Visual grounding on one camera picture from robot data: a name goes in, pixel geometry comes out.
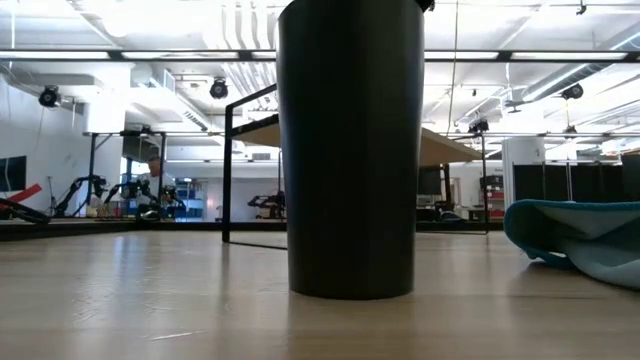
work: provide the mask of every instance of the black tumbler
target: black tumbler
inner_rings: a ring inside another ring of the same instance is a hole
[[[277,46],[291,290],[413,290],[424,87],[416,0],[294,0]]]

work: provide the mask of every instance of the ceiling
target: ceiling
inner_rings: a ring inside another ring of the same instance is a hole
[[[277,18],[289,2],[0,0],[0,47],[272,49]],[[438,0],[435,10],[425,14],[425,48],[611,50],[616,38],[640,33],[640,0],[584,2],[586,12],[577,15],[579,0]],[[640,48],[640,40],[631,46]],[[104,66],[22,65],[31,74],[84,73],[98,78]],[[640,129],[635,127],[640,125],[640,104],[634,103],[640,86],[637,65],[614,65],[581,79],[585,94],[580,100],[565,102],[548,96],[518,107],[518,113],[505,105],[514,98],[514,91],[548,81],[550,75],[571,69],[568,66],[428,63],[423,125],[436,132],[466,132],[469,122],[486,118],[491,131],[499,132],[561,132],[567,124],[577,125],[580,132]],[[207,118],[213,128],[223,124],[221,115],[227,104],[276,82],[272,63],[167,62],[138,64],[133,87],[139,85],[140,76],[151,76],[164,85],[165,71],[175,80],[176,101]],[[226,78],[229,85],[226,99],[214,100],[208,94],[218,77]],[[180,118],[182,108],[172,111],[175,106],[167,105],[173,100],[145,101],[153,96],[145,91],[154,89],[138,90],[135,99],[140,100],[134,101],[139,111],[130,111],[128,122],[172,123],[171,129],[194,130],[192,123]],[[246,122],[277,109],[273,93],[246,105],[237,116]],[[183,141],[188,145],[207,140]],[[597,141],[583,143],[586,148]],[[499,149],[498,141],[492,141],[488,149]]]

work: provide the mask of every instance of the teal cloth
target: teal cloth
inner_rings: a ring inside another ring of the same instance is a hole
[[[505,233],[530,259],[640,290],[640,203],[518,201]]]

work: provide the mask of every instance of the person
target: person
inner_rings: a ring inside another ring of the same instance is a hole
[[[149,165],[149,172],[146,174],[142,174],[138,177],[138,180],[141,182],[149,181],[149,191],[151,192],[151,195],[156,197],[158,196],[158,190],[160,185],[161,161],[162,160],[160,159],[160,156],[158,155],[151,156],[147,161],[147,165]],[[166,186],[171,186],[175,188],[176,183],[175,181],[173,181],[172,177],[168,176],[165,173],[165,174],[162,174],[162,187],[164,188]],[[169,201],[171,201],[169,197],[163,196],[163,203],[169,202]],[[140,205],[149,205],[151,203],[151,199],[147,196],[142,195],[142,193],[139,192],[137,202],[138,202],[138,207]]]

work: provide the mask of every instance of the wooden floor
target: wooden floor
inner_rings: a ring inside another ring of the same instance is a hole
[[[384,301],[290,294],[286,256],[203,232],[0,243],[0,358],[640,358],[638,294],[502,234],[418,235],[415,293]]]

